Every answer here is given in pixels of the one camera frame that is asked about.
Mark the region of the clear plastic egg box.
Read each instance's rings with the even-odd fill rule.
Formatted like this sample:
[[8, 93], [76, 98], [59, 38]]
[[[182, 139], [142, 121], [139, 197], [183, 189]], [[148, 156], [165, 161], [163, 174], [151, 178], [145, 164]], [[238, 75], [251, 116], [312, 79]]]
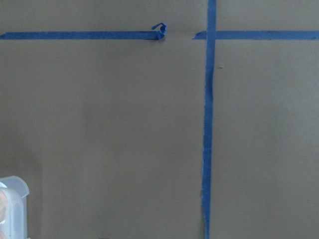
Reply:
[[29, 188], [17, 176], [0, 179], [0, 237], [27, 239], [27, 197]]

